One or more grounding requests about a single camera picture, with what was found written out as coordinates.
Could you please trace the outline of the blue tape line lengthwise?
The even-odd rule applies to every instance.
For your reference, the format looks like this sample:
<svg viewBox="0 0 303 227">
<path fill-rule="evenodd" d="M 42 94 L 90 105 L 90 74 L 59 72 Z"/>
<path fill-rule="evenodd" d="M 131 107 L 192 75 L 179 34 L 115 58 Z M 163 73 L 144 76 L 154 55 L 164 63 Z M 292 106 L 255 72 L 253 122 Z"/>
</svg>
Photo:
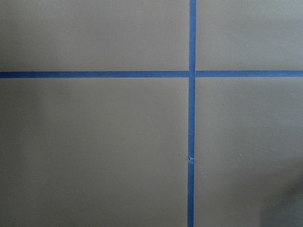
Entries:
<svg viewBox="0 0 303 227">
<path fill-rule="evenodd" d="M 187 226 L 194 225 L 196 0 L 189 1 Z"/>
</svg>

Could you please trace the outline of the blue tape line crosswise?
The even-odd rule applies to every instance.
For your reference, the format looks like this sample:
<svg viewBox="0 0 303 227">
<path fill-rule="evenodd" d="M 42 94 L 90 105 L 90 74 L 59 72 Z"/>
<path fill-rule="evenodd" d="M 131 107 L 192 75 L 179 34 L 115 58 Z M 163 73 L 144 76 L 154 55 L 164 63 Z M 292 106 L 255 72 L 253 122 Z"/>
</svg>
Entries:
<svg viewBox="0 0 303 227">
<path fill-rule="evenodd" d="M 29 71 L 1 72 L 2 79 L 8 78 L 278 78 L 302 77 L 301 70 L 219 70 L 219 71 Z"/>
</svg>

